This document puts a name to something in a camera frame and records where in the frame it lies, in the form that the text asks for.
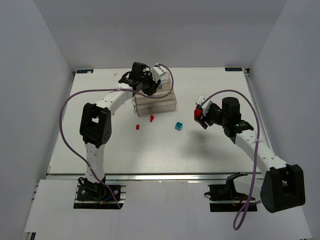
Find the red rounded lego brick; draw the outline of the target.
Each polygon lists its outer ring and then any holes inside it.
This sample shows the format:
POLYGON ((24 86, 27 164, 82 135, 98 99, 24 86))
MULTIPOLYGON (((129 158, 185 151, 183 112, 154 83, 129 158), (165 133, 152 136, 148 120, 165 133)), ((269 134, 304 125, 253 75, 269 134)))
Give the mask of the red rounded lego brick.
POLYGON ((203 115, 203 109, 201 107, 196 107, 194 110, 194 119, 200 119, 203 115))

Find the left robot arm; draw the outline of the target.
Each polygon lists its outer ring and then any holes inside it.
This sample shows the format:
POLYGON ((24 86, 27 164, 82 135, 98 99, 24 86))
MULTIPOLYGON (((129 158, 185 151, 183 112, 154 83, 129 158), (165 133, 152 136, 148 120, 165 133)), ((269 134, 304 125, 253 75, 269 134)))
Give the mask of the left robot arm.
POLYGON ((112 115, 137 92, 152 97, 167 73, 159 64, 149 68, 134 62, 117 86, 96 103, 86 103, 80 121, 80 135, 85 144, 87 167, 85 179, 94 184, 105 181, 104 149, 112 134, 112 115))

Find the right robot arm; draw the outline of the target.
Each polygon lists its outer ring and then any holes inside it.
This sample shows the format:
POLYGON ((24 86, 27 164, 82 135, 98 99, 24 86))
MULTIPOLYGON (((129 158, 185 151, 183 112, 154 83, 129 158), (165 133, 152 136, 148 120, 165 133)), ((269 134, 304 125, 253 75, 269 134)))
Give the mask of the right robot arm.
POLYGON ((268 146, 258 141, 256 130, 242 119, 240 103, 236 97, 225 97, 219 107, 200 95, 196 101, 194 120, 204 129, 212 125, 223 128, 224 134, 251 160, 263 179, 256 180, 252 197, 262 202, 270 213, 303 206, 306 202, 304 172, 278 157, 268 146))

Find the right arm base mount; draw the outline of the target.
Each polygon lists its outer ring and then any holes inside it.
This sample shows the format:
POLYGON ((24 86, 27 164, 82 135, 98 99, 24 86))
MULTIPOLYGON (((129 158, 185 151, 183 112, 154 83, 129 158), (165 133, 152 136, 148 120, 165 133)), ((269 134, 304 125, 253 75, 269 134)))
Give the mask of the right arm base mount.
POLYGON ((236 213, 248 200, 249 190, 237 190, 235 180, 248 178, 251 175, 245 172, 228 174, 213 174, 207 180, 203 196, 209 201, 209 210, 212 213, 236 213))

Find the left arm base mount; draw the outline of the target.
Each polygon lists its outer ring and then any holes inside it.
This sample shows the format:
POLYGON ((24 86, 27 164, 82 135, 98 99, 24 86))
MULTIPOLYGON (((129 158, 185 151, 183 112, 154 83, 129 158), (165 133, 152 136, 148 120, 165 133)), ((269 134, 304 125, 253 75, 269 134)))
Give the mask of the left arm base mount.
POLYGON ((101 183, 90 182, 87 178, 79 177, 74 209, 81 210, 120 210, 125 201, 124 185, 109 185, 110 189, 101 183))

